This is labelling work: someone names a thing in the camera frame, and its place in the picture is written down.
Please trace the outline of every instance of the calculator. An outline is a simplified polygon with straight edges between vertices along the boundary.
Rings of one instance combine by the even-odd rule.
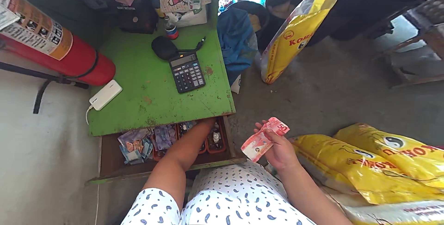
[[[178,59],[169,62],[177,92],[184,93],[205,85],[196,53],[181,55]]]

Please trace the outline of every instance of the yellow rice sack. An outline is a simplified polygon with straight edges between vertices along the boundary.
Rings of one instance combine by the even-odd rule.
[[[301,164],[327,187],[361,194],[371,204],[444,200],[437,188],[402,176],[388,160],[324,135],[296,138]]]
[[[389,160],[413,180],[444,189],[444,150],[440,148],[362,123],[343,128],[334,137]]]
[[[372,205],[360,195],[343,194],[326,186],[321,190],[354,225],[444,224],[444,201],[441,200]]]
[[[303,0],[286,19],[262,54],[262,80],[273,83],[310,41],[336,0]]]

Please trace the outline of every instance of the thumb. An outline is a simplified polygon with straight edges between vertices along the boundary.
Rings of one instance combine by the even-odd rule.
[[[282,139],[282,137],[278,136],[274,131],[272,131],[271,129],[265,129],[264,130],[264,135],[265,137],[270,140],[271,142],[275,143],[275,144],[279,144],[279,145],[283,145],[284,141]]]

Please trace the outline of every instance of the blue cloth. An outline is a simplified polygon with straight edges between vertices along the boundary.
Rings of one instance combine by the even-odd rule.
[[[229,7],[219,15],[217,30],[231,86],[241,72],[251,66],[257,52],[248,46],[254,32],[247,11]]]

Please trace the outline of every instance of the peso banknote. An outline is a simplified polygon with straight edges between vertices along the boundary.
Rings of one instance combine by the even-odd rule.
[[[279,119],[271,117],[260,131],[249,137],[241,147],[242,152],[253,162],[257,162],[273,146],[273,143],[264,135],[265,129],[274,131],[278,136],[283,136],[290,130]]]

